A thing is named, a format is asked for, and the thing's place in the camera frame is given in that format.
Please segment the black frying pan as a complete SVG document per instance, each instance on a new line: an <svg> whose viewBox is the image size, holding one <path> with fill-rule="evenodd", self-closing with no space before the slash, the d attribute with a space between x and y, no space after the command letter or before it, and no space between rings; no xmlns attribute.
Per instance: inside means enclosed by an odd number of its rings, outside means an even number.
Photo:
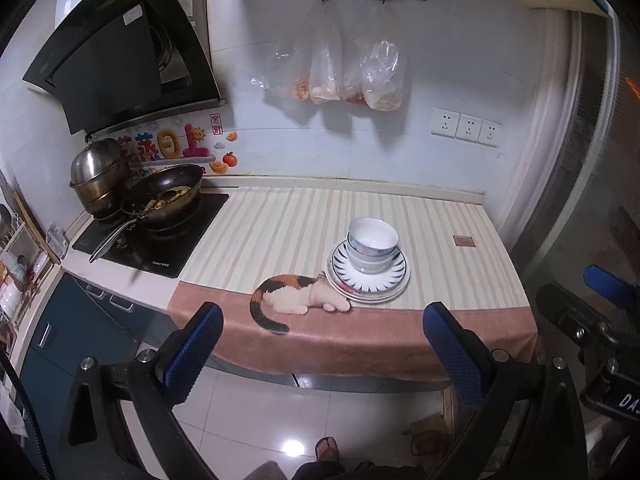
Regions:
<svg viewBox="0 0 640 480"><path fill-rule="evenodd" d="M200 166L185 164L165 168L138 181L122 202L122 212L127 219L107 234L90 255L89 262L105 256L130 226L171 222L200 196L202 179Z"/></svg>

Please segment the blue rimmed white bowl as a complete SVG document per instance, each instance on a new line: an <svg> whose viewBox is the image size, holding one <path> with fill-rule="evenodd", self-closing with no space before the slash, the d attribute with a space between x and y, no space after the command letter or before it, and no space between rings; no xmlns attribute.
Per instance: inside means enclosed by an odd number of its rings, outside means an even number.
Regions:
<svg viewBox="0 0 640 480"><path fill-rule="evenodd" d="M399 243L393 226L379 218L361 217L352 220L347 229L349 245L366 256L382 256L392 252Z"/></svg>

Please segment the black induction cooktop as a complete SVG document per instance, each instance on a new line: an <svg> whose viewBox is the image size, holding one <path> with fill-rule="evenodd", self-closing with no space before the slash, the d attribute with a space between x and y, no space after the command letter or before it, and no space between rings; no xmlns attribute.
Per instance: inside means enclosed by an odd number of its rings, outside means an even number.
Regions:
<svg viewBox="0 0 640 480"><path fill-rule="evenodd" d="M208 227L229 199L228 194L202 193L195 203L171 221L157 226L128 226L111 249L95 262L89 258L99 244L116 229L120 218L112 222L90 221L73 244L73 257L68 257L72 269L86 266L82 275L98 274L108 264L128 272L146 272L164 278L178 278L190 255Z"/></svg>

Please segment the white floral plate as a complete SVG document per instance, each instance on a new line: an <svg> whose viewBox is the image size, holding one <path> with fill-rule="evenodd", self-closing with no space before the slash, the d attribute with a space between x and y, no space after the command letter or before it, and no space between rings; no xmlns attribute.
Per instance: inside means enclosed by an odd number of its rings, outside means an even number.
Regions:
<svg viewBox="0 0 640 480"><path fill-rule="evenodd" d="M406 290L411 272L402 252L390 269L373 275L357 272L347 258L334 252L326 259L324 275L335 290L350 300L360 304L385 304Z"/></svg>

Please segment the striped table mat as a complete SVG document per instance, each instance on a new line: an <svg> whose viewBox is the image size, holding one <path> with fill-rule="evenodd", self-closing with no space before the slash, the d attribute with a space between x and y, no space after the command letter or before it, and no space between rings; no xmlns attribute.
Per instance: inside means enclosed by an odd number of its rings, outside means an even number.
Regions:
<svg viewBox="0 0 640 480"><path fill-rule="evenodd" d="M422 313L444 304L491 349L528 361L538 330L480 205L325 188L239 188L183 268L168 312L221 306L217 358L268 374L432 382Z"/></svg>

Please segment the black range hood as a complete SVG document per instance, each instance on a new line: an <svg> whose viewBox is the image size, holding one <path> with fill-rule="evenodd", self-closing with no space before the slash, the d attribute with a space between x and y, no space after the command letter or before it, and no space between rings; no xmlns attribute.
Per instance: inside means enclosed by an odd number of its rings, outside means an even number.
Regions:
<svg viewBox="0 0 640 480"><path fill-rule="evenodd" d="M224 102L179 0L81 0L23 79L60 102L71 133Z"/></svg>

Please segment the red sandal foot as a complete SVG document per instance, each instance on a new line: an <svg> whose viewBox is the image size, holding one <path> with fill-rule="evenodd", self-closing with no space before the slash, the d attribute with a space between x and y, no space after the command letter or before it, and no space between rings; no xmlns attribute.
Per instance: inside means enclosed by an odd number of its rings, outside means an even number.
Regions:
<svg viewBox="0 0 640 480"><path fill-rule="evenodd" d="M318 462L341 463L340 449L334 437L321 438L314 447L314 455Z"/></svg>

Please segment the brown leather mat label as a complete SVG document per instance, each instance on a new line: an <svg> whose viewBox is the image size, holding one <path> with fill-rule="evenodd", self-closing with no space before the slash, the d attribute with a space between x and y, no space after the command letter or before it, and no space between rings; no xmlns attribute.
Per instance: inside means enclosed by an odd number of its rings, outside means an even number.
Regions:
<svg viewBox="0 0 640 480"><path fill-rule="evenodd" d="M470 236L454 235L452 238L458 247L475 247L475 242Z"/></svg>

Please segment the plastic bag with food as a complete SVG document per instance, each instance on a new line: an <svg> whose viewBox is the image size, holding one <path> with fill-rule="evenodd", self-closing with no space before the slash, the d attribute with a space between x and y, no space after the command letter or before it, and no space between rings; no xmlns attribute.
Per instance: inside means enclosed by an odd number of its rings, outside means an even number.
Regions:
<svg viewBox="0 0 640 480"><path fill-rule="evenodd" d="M310 68L320 3L282 36L250 83L273 96L296 101L310 99Z"/></svg>

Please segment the colourful wall sticker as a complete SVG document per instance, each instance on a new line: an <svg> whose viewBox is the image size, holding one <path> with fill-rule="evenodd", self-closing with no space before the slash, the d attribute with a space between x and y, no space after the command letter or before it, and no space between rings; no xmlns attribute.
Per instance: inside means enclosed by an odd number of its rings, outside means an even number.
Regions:
<svg viewBox="0 0 640 480"><path fill-rule="evenodd" d="M185 164L199 166L205 177L228 176L240 170L240 135L224 125L219 112L153 119L106 137L122 148L135 179Z"/></svg>

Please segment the stainless steel pot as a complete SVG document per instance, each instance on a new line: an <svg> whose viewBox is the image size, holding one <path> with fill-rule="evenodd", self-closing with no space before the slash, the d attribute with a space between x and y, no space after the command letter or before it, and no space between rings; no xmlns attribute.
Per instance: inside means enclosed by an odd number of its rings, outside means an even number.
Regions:
<svg viewBox="0 0 640 480"><path fill-rule="evenodd" d="M133 184L129 156L114 139L89 143L70 166L68 186L85 211L97 219L120 211Z"/></svg>

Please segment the white wall socket panel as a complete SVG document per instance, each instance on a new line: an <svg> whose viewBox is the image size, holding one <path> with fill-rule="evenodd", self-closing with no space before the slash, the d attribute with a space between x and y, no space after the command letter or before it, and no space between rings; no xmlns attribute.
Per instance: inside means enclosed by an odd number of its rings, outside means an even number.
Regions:
<svg viewBox="0 0 640 480"><path fill-rule="evenodd" d="M502 125L468 114L434 108L431 134L496 148L502 139Z"/></svg>

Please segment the blue kitchen cabinet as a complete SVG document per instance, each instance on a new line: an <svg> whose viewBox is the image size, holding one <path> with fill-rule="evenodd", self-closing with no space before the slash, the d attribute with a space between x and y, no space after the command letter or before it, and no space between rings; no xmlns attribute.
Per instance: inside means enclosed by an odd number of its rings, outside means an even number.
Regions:
<svg viewBox="0 0 640 480"><path fill-rule="evenodd" d="M53 468L80 361L92 356L101 364L128 362L140 344L157 348L176 329L166 314L63 275L28 341L20 373Z"/></svg>

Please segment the blue leaf pattern plate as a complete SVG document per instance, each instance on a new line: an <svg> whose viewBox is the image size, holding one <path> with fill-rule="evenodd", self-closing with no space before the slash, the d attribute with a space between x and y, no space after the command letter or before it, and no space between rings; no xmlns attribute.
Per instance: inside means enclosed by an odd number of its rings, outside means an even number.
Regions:
<svg viewBox="0 0 640 480"><path fill-rule="evenodd" d="M410 268L399 248L382 257L364 258L343 240L335 245L326 260L326 276L350 294L383 296L407 287Z"/></svg>

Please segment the side storage rack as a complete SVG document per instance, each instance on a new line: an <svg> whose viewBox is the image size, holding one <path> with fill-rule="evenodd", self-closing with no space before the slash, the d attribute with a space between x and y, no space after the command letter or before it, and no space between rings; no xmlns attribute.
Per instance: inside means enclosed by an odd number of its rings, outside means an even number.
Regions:
<svg viewBox="0 0 640 480"><path fill-rule="evenodd" d="M15 196L1 196L1 321L18 331L55 254L43 232Z"/></svg>

